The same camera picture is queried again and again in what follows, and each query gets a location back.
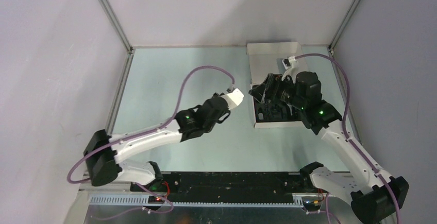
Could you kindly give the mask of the black silver hair clipper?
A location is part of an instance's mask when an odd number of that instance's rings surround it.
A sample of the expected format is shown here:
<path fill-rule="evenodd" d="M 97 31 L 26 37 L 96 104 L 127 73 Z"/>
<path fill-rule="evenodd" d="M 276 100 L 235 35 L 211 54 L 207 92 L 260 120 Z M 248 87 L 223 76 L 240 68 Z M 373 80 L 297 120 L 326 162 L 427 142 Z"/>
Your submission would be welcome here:
<path fill-rule="evenodd" d="M 294 110 L 293 110 L 293 107 L 292 107 L 291 105 L 287 105 L 287 106 L 288 106 L 288 108 L 289 108 L 289 110 L 290 110 L 290 114 L 291 114 L 291 116 L 294 116 L 295 112 L 294 112 Z"/>

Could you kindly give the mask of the white cardboard kit box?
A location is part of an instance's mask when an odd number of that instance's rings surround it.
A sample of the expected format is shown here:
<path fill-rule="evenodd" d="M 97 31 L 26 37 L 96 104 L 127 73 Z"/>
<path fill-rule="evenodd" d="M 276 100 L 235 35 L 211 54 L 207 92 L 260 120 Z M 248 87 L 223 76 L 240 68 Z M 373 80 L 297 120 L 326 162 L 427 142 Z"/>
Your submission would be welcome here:
<path fill-rule="evenodd" d="M 247 45 L 251 84 L 261 84 L 268 73 L 283 74 L 285 68 L 281 60 L 290 56 L 302 55 L 301 45 L 297 42 L 249 43 Z M 254 118 L 253 99 L 251 100 L 252 120 Z"/>

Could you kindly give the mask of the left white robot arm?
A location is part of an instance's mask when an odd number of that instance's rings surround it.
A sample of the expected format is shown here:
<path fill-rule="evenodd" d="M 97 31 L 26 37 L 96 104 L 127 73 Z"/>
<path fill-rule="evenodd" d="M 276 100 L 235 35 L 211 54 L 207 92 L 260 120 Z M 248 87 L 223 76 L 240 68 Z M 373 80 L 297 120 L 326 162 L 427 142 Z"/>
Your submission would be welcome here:
<path fill-rule="evenodd" d="M 229 94 L 214 94 L 202 105 L 179 111 L 167 126 L 153 132 L 108 135 L 106 130 L 96 131 L 83 152 L 92 186 L 121 181 L 140 183 L 153 192 L 161 189 L 163 177 L 157 163 L 139 164 L 130 157 L 209 133 L 234 107 Z"/>

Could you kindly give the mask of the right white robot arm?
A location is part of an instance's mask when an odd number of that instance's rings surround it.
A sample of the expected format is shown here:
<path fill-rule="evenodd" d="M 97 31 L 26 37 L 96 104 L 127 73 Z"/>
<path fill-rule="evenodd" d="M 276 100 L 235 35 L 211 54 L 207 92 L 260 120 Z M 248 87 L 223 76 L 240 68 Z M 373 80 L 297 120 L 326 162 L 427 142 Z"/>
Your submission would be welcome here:
<path fill-rule="evenodd" d="M 301 168 L 300 187 L 306 192 L 317 188 L 349 204 L 362 223 L 378 223 L 396 214 L 400 223 L 409 184 L 404 177 L 393 177 L 383 169 L 346 129 L 345 119 L 323 100 L 316 73 L 300 72 L 294 80 L 268 74 L 249 94 L 260 104 L 279 101 L 293 107 L 302 123 L 326 142 L 346 165 L 351 176 L 341 176 L 319 162 Z"/>

